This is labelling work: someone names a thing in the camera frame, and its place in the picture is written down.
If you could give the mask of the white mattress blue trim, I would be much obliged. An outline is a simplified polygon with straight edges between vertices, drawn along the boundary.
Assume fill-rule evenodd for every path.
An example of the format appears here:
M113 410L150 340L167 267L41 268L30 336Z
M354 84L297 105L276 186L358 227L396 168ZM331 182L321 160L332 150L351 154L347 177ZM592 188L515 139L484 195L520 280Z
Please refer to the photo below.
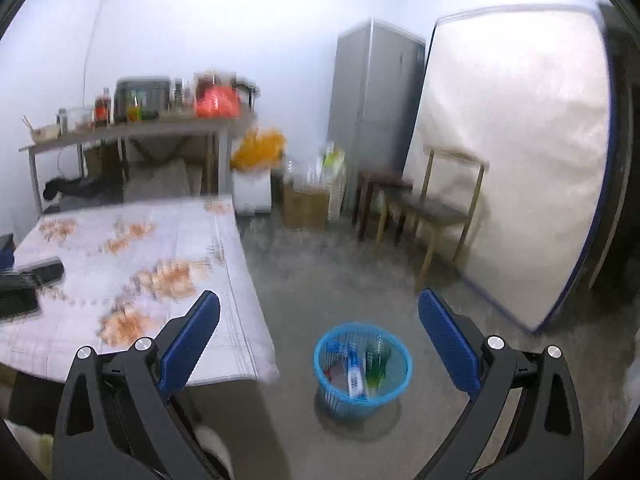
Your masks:
M564 302L611 173L610 59L576 6L503 6L436 23L406 176L472 212L438 252L526 330Z

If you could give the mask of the blue plastic trash basket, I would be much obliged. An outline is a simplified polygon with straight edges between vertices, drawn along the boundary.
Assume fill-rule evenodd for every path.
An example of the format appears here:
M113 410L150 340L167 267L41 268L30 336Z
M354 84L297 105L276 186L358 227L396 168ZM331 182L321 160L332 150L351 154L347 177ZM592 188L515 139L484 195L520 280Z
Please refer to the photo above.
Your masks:
M346 352L358 351L364 380L364 350L370 339L382 336L392 347L387 363L386 377L378 390L352 399L347 390ZM398 399L408 388L413 371L410 352L396 336L378 326L363 323L344 323L326 332L314 347L312 357L314 374L318 380L318 395L323 408L336 419L362 419L371 416L379 408Z

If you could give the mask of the cardboard box on floor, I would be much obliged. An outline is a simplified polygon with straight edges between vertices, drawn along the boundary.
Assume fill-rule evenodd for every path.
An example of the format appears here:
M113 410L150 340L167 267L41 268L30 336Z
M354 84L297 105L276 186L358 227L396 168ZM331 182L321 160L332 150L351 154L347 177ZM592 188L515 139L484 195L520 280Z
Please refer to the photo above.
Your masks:
M287 228L325 231L328 224L330 196L326 191L304 188L296 191L292 184L283 188L282 218Z

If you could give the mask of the red plastic bag on shelf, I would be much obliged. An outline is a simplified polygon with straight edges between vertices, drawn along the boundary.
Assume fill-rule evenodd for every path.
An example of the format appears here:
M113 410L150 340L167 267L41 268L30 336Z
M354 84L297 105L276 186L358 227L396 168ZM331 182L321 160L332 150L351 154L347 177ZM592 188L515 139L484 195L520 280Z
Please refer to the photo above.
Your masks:
M230 86L213 86L205 89L194 106L199 118L238 119L241 115L241 101Z

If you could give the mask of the white bowl with chopsticks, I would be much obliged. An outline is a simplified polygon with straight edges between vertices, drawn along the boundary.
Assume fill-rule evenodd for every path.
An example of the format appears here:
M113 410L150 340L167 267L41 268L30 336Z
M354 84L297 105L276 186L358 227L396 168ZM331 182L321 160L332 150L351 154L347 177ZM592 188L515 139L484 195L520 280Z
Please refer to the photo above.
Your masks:
M56 120L53 124L35 128L28 118L23 115L21 121L29 130L32 142L35 144L46 143L58 139L61 136L60 122Z

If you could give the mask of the dark wooden stool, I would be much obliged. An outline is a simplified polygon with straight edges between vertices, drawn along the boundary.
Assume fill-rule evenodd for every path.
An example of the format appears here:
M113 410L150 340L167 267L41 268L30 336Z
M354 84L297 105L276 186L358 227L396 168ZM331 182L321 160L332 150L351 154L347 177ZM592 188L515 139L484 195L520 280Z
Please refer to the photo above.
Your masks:
M352 226L358 228L357 240L366 237L369 217L376 200L382 200L387 191L411 191L412 182L401 177L398 172L386 169L359 169L356 180L355 207L352 212Z

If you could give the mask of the floral tablecloth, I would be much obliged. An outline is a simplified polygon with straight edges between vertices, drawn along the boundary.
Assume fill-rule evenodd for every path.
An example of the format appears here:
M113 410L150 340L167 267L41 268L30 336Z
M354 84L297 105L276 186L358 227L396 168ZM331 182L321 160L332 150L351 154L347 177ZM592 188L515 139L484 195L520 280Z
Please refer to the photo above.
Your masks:
M64 382L76 351L154 338L206 290L220 320L189 382L275 382L276 350L248 272L229 196L177 198L50 214L17 245L19 268L60 259L39 310L1 324L2 364Z

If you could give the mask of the black clothes under table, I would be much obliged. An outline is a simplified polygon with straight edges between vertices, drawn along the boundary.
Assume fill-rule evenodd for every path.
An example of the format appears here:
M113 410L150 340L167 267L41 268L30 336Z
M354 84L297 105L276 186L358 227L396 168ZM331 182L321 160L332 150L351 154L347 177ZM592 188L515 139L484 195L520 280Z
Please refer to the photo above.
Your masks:
M54 178L46 183L42 197L52 202L58 194L80 198L122 197L122 182L104 177L77 179Z

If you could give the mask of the blue white toothpaste box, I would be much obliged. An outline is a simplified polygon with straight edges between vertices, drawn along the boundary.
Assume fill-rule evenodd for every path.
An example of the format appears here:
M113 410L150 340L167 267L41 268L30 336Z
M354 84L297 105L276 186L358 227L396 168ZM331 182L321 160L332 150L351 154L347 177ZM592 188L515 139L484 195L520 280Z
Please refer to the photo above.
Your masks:
M348 394L352 399L361 398L366 394L366 388L364 388L362 368L356 349L347 349L345 364Z

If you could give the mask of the orange plastic bag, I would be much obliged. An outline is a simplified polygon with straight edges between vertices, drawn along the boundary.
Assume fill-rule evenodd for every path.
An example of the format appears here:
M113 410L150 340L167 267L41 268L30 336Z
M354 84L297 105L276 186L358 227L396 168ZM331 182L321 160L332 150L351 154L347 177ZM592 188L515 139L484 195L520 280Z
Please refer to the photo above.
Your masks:
M270 170L280 164L285 145L279 129L251 128L232 154L230 166L241 172Z

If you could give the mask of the green plastic bag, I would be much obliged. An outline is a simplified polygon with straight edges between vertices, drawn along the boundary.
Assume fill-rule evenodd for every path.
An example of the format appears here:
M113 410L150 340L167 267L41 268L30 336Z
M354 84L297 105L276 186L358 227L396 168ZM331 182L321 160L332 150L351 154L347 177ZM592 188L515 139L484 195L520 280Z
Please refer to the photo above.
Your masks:
M369 391L378 390L386 377L392 347L382 336L370 339L364 350L364 382Z

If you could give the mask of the grey metal side table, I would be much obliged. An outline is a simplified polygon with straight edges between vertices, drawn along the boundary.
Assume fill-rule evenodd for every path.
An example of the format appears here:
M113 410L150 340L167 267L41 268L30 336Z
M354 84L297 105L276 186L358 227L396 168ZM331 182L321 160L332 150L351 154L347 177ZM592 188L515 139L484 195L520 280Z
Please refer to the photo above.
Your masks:
M154 136L204 136L205 186L207 195L213 195L212 172L217 169L217 194L231 193L230 157L232 139L246 133L257 122L257 113L248 105L241 105L240 117L232 118L186 118L176 122L153 120L152 122L132 122L107 128L97 128L81 133L67 133L58 139L38 142L20 148L28 154L30 182L34 196L37 218L43 216L43 203L38 181L36 156L50 151L74 146L77 152L78 169L84 174L84 151L82 147L90 142L103 140L126 140L130 143Z

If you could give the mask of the grey metal pot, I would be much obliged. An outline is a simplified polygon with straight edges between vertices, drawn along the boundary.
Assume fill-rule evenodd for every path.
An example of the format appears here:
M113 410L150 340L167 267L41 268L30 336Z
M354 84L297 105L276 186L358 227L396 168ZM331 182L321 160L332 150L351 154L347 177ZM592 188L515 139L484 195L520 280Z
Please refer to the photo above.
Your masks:
M159 118L169 110L170 83L168 77L120 78L114 94L114 122L129 122L134 110L140 120Z

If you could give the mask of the grey refrigerator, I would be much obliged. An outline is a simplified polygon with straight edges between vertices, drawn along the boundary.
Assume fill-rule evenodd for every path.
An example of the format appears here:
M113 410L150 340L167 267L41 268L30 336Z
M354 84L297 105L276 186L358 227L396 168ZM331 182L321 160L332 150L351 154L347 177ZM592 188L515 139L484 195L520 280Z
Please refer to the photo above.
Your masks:
M425 57L423 39L375 18L338 37L328 140L345 153L346 209L359 170L404 171Z

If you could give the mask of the wooden chair dark seat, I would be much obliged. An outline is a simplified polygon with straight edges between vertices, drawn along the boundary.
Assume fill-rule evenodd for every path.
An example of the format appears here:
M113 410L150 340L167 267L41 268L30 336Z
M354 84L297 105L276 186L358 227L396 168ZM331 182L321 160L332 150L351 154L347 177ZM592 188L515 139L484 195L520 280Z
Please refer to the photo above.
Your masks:
M386 220L390 218L393 210L399 212L398 225L394 235L395 244L400 242L409 216L413 216L414 220L413 234L418 232L418 226L420 226L421 223L428 227L431 235L427 243L420 272L414 281L416 292L420 292L421 288L426 284L436 247L442 237L442 232L449 228L461 226L462 231L460 238L451 260L453 266L457 265L466 237L469 234L478 200L480 199L480 190L482 189L485 174L487 174L489 170L489 162L472 153L461 151L457 148L436 148L436 146L430 146L426 154L427 163L420 194L416 195L410 191L396 190L396 188L390 191L384 191L382 194L381 217L380 220L378 220L375 235L375 244L381 244ZM427 189L431 182L434 162L437 156L452 160L462 166L473 166L477 168L477 177L475 179L473 193L466 211L448 205L442 200L436 200L436 198L427 196Z

